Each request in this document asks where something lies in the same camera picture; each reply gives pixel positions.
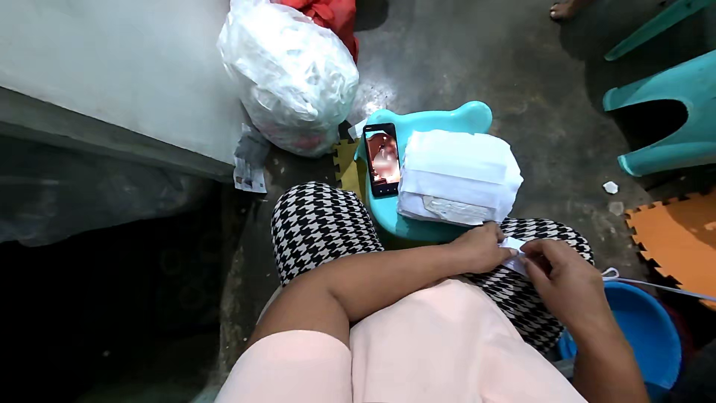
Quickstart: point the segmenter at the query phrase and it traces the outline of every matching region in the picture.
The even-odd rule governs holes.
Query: pink shirt
[[[446,280],[353,327],[262,338],[216,403],[585,402],[483,291]]]

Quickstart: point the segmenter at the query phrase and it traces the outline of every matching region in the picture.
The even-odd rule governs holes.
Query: person's arm
[[[647,403],[634,352],[611,314],[599,271],[565,242],[521,248],[527,273],[547,308],[574,337],[574,388],[589,403]]]
[[[320,331],[349,346],[349,324],[435,281],[488,272],[517,251],[501,248],[494,222],[446,245],[350,255],[293,279],[268,307],[248,345],[274,333]]]

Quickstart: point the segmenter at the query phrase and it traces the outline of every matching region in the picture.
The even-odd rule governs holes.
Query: white elastic string
[[[619,271],[614,267],[610,267],[610,268],[606,269],[605,271],[603,271],[603,273],[601,274],[601,279],[604,281],[619,281],[622,283],[651,285],[652,287],[660,288],[660,289],[666,290],[666,291],[671,291],[672,293],[691,295],[692,297],[716,302],[716,298],[709,296],[709,295],[703,295],[703,294],[699,294],[699,293],[691,293],[690,291],[684,291],[684,290],[680,290],[678,288],[664,287],[663,285],[651,284],[651,283],[647,283],[645,281],[630,280],[629,278],[621,278],[621,277],[619,277]]]

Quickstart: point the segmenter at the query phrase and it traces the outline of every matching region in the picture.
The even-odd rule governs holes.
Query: gray concrete wall
[[[0,87],[10,90],[0,93],[0,132],[207,176],[231,171],[245,118],[215,46],[228,0],[0,0],[0,9]]]

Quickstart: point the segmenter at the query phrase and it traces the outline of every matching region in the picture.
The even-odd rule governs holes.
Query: red cloth
[[[355,0],[281,0],[281,4],[299,10],[317,25],[332,30],[351,52],[353,61],[358,63],[358,39],[353,36]]]

